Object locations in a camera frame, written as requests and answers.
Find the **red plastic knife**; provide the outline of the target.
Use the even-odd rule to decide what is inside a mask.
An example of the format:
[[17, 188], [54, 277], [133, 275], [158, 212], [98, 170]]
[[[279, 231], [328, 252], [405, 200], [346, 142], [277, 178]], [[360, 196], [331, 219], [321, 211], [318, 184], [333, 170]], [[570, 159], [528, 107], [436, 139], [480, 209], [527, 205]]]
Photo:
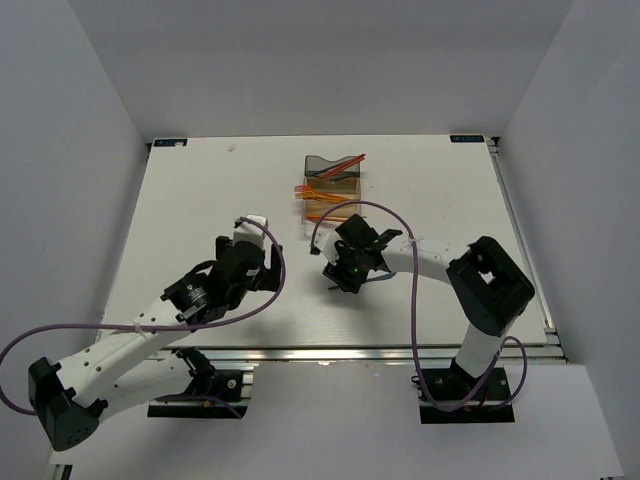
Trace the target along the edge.
[[345, 216], [322, 216], [322, 215], [305, 215], [304, 219], [313, 223], [329, 222], [329, 223], [343, 223], [348, 220], [349, 217]]

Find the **blue chopstick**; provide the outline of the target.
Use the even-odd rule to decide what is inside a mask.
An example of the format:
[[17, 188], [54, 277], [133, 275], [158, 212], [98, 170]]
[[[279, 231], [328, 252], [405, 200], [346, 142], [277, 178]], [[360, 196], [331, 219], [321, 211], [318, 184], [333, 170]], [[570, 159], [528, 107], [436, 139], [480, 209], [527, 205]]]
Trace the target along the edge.
[[311, 173], [309, 173], [309, 176], [310, 177], [316, 177], [316, 178], [323, 178], [323, 177], [331, 177], [331, 176], [337, 175], [337, 174], [339, 174], [341, 172], [342, 172], [342, 170], [339, 169], [338, 167], [332, 167], [332, 168], [326, 168], [326, 169], [323, 169], [323, 170], [311, 172]]

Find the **red plastic fork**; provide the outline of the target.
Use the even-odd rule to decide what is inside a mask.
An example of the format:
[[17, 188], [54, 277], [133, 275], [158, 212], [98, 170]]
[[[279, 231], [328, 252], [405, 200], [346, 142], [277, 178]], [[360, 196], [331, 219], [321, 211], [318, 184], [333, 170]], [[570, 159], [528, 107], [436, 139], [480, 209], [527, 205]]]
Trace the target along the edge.
[[327, 195], [326, 192], [312, 188], [310, 185], [297, 185], [294, 187], [294, 193], [296, 196]]

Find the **blue plastic knife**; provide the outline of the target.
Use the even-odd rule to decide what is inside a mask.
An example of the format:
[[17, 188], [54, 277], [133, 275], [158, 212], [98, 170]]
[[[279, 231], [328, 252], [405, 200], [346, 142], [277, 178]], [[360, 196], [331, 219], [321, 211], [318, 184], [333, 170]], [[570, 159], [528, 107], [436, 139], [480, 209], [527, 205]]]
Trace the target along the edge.
[[[394, 278], [394, 276], [396, 275], [396, 273], [385, 273], [376, 277], [369, 277], [365, 280], [364, 283], [371, 283], [371, 282], [378, 282], [378, 281], [386, 281], [386, 280], [390, 280], [392, 278]], [[338, 285], [332, 285], [328, 287], [328, 290], [339, 290], [340, 287]]]

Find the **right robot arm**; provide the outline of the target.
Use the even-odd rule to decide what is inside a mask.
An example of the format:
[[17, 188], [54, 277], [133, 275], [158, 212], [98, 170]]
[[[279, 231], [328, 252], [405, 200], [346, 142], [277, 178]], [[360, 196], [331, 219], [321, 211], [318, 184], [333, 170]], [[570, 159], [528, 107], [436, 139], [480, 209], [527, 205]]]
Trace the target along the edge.
[[379, 233], [353, 215], [337, 228], [315, 234], [311, 253], [327, 259], [323, 275], [346, 293], [357, 294], [372, 271], [416, 272], [449, 285], [469, 321], [451, 362], [452, 388], [466, 399], [486, 389], [486, 371], [535, 296], [530, 280], [489, 236], [462, 247], [436, 244], [397, 229]]

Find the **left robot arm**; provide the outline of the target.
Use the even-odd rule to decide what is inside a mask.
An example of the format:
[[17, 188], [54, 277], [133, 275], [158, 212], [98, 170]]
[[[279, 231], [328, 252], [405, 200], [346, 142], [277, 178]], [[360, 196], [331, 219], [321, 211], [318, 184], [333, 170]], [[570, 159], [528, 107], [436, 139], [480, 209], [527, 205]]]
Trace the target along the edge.
[[247, 292], [280, 291], [281, 247], [264, 248], [261, 235], [219, 236], [216, 257], [194, 266], [164, 289], [125, 332], [114, 332], [57, 362], [47, 358], [28, 369], [28, 395], [51, 447], [69, 450], [106, 419], [163, 398], [209, 401], [227, 379], [195, 347], [163, 348], [211, 325], [236, 309]]

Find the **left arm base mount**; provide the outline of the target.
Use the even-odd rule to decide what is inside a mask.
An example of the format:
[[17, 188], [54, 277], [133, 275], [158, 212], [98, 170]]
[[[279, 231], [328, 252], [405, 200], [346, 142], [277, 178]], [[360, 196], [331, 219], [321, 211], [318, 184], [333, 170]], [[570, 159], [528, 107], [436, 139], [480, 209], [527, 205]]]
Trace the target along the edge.
[[186, 389], [171, 394], [169, 400], [154, 400], [147, 408], [148, 418], [233, 419], [244, 417], [248, 403], [243, 397], [244, 372], [219, 369], [197, 348], [178, 348], [171, 359], [180, 359], [190, 375]]

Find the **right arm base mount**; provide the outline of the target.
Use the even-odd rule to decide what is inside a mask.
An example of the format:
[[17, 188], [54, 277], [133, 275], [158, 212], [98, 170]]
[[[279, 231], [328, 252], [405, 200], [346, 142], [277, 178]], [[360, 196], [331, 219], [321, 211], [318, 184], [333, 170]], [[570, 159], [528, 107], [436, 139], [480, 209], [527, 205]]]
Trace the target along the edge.
[[[422, 369], [426, 385], [438, 403], [460, 403], [472, 388], [449, 368]], [[506, 401], [511, 389], [502, 367], [495, 367], [482, 388], [461, 408], [443, 412], [435, 408], [423, 393], [417, 375], [411, 377], [418, 393], [420, 421], [423, 425], [507, 424], [515, 422], [511, 404]]]

